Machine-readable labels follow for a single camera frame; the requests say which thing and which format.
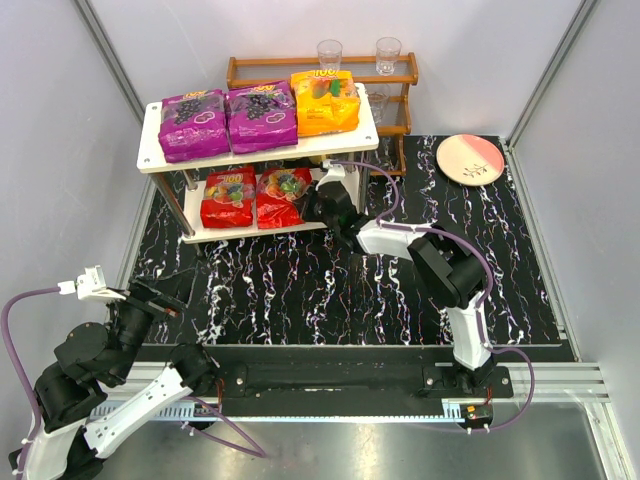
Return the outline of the red candy bag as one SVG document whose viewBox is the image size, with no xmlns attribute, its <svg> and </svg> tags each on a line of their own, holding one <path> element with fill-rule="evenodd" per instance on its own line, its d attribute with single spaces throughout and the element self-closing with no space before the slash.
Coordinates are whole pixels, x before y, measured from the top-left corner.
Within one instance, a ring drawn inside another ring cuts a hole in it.
<svg viewBox="0 0 640 480">
<path fill-rule="evenodd" d="M 200 205 L 202 225 L 208 229 L 250 227 L 255 195 L 253 167 L 209 174 Z"/>
<path fill-rule="evenodd" d="M 311 183 L 309 168 L 266 170 L 257 183 L 258 228 L 278 229 L 303 224 L 301 211 Z"/>
</svg>

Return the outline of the purple candy bag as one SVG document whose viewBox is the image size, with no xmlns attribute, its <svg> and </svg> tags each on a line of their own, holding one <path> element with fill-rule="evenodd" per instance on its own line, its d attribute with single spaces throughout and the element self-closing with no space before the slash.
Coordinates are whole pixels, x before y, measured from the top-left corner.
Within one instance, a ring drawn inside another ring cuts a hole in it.
<svg viewBox="0 0 640 480">
<path fill-rule="evenodd" d="M 163 99 L 158 141 L 167 163 L 229 153 L 226 94 L 214 89 Z"/>
<path fill-rule="evenodd" d="M 235 155 L 298 144 L 296 102 L 286 81 L 231 89 L 227 126 Z"/>
</svg>

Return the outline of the orange mango candy bag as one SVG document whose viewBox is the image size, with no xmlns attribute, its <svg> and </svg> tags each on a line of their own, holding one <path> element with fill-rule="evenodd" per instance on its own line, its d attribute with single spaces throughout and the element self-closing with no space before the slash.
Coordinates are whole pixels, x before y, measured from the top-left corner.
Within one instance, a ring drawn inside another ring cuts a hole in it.
<svg viewBox="0 0 640 480">
<path fill-rule="evenodd" d="M 291 75 L 290 85 L 299 137 L 350 132 L 358 127 L 361 101 L 350 71 L 297 72 Z"/>
</svg>

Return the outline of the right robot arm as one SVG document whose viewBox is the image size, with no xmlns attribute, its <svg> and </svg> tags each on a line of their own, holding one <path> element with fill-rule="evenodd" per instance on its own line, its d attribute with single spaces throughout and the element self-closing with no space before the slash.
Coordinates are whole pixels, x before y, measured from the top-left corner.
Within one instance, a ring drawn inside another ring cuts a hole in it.
<svg viewBox="0 0 640 480">
<path fill-rule="evenodd" d="M 337 181 L 311 186 L 295 205 L 303 220 L 324 223 L 354 253 L 412 261 L 429 296 L 446 310 L 451 328 L 454 366 L 445 371 L 442 388 L 465 396 L 497 391 L 499 377 L 484 308 L 493 276 L 488 262 L 455 223 L 376 220 L 359 213 Z"/>
</svg>

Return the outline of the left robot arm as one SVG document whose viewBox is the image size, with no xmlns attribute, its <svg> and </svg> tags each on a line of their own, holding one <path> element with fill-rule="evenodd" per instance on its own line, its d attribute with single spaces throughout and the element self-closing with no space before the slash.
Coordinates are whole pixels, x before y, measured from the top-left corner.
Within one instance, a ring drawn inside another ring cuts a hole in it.
<svg viewBox="0 0 640 480">
<path fill-rule="evenodd" d="M 184 303 L 140 281 L 124 290 L 88 288 L 79 281 L 44 289 L 105 302 L 105 323 L 84 321 L 54 350 L 55 362 L 31 383 L 9 331 L 9 313 L 35 291 L 11 298 L 1 311 L 1 334 L 31 407 L 31 426 L 20 449 L 9 455 L 17 479 L 92 479 L 104 461 L 140 427 L 173 402 L 203 395 L 217 379 L 216 362 L 198 344 L 174 347 L 156 378 L 112 412 L 89 419 L 107 388 L 126 383 L 153 323 L 175 316 Z"/>
</svg>

